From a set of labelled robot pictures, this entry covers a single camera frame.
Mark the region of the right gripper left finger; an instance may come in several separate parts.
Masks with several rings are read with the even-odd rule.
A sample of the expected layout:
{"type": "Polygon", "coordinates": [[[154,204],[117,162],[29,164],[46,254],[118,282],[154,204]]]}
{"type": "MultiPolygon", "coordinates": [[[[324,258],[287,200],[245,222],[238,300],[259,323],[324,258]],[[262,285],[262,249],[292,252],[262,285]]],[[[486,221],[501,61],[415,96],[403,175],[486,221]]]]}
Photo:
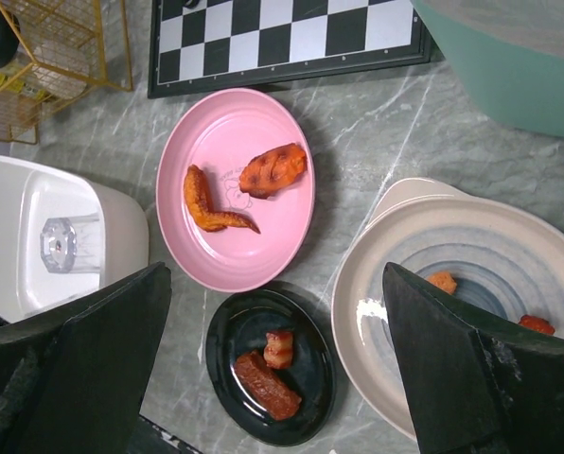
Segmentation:
{"type": "Polygon", "coordinates": [[[0,453],[123,453],[171,300],[162,262],[17,323],[0,316],[0,453]]]}

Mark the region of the black lid spice jar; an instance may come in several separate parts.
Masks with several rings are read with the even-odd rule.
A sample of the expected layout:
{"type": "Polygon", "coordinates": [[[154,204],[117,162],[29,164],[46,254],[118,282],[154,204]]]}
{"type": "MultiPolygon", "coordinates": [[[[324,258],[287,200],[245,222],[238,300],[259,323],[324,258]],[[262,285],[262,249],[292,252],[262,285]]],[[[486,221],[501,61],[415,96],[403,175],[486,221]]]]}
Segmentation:
{"type": "Polygon", "coordinates": [[[47,92],[56,98],[69,100],[85,91],[87,83],[84,80],[63,73],[89,76],[89,62],[82,51],[48,39],[31,39],[29,47],[37,59],[32,72],[47,92]]]}

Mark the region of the brown sauce bottle yellow label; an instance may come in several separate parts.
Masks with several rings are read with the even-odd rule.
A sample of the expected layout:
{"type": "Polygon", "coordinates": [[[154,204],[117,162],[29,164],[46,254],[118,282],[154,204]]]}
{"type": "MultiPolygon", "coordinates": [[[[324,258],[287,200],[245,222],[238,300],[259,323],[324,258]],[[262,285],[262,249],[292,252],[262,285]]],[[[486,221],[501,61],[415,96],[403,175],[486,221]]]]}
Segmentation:
{"type": "Polygon", "coordinates": [[[25,96],[36,101],[44,97],[44,91],[24,82],[21,79],[12,80],[11,77],[0,72],[0,88],[6,85],[6,91],[25,96]]]}

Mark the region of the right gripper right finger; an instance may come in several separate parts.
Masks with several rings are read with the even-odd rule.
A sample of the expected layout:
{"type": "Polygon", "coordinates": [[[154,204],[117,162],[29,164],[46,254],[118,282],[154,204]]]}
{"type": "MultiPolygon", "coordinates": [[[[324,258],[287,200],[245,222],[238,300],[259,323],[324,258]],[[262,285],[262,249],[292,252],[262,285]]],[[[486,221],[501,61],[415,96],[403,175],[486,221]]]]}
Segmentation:
{"type": "Polygon", "coordinates": [[[382,286],[420,452],[564,453],[563,339],[392,262],[382,286]]]}

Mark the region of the black round plate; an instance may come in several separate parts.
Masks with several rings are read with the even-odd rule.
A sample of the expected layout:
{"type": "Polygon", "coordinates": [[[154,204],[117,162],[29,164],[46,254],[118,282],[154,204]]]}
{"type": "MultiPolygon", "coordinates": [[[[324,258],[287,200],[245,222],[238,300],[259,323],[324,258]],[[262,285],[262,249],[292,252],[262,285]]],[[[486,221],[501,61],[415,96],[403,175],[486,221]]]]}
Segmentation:
{"type": "Polygon", "coordinates": [[[227,298],[209,325],[206,364],[215,393],[228,415],[248,434],[275,446],[297,446],[325,425],[336,397],[333,356],[307,300],[288,289],[260,288],[227,298]],[[285,397],[264,406],[240,380],[242,356],[261,356],[269,333],[292,334],[289,367],[272,370],[285,397]]]}

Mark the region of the pink plate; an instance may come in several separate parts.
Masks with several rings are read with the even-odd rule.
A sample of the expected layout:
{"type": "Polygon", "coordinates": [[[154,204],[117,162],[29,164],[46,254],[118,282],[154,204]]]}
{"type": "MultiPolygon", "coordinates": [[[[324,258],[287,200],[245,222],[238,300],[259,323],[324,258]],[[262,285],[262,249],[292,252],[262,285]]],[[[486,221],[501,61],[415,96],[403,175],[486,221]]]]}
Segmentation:
{"type": "Polygon", "coordinates": [[[284,270],[302,246],[315,201],[315,170],[266,200],[240,190],[242,170],[256,156],[308,142],[294,117],[274,98],[251,89],[218,91],[190,108],[165,145],[156,179],[163,239],[184,272],[207,288],[234,293],[258,288],[284,270]],[[214,207],[249,218],[258,228],[207,233],[185,203],[190,166],[205,174],[214,207]]]}

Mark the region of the clear plastic cup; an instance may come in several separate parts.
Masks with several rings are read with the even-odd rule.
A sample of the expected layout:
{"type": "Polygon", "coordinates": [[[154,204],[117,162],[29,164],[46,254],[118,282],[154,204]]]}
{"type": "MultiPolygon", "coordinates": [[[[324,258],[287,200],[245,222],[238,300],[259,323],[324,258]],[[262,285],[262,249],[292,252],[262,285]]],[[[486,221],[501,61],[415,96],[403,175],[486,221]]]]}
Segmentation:
{"type": "Polygon", "coordinates": [[[98,214],[49,218],[40,233],[40,256],[50,273],[100,273],[102,246],[98,214]]]}

